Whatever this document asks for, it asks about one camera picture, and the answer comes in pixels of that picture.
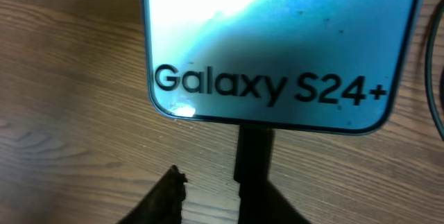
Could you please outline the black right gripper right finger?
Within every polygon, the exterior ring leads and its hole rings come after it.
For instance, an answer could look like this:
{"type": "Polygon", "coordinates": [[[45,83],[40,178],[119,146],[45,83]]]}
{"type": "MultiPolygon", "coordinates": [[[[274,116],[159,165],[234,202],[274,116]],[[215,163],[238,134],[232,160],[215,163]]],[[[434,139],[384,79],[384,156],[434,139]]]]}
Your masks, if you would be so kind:
{"type": "Polygon", "coordinates": [[[270,182],[241,183],[238,224],[311,224],[270,182]]]}

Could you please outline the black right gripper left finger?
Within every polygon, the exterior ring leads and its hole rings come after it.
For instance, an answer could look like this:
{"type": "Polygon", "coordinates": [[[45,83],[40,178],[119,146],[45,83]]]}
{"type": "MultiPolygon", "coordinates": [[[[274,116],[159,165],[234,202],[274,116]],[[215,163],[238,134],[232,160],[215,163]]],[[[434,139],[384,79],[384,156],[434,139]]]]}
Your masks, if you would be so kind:
{"type": "Polygon", "coordinates": [[[117,224],[181,224],[187,178],[176,165],[117,224]]]}

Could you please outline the blue Galaxy smartphone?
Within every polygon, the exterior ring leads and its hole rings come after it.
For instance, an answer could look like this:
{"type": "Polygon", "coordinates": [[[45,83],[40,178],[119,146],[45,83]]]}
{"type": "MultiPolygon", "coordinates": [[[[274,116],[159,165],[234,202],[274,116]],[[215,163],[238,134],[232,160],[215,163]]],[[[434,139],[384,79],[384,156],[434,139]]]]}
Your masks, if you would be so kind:
{"type": "Polygon", "coordinates": [[[178,119],[362,135],[395,104],[422,0],[142,0],[148,91],[178,119]]]}

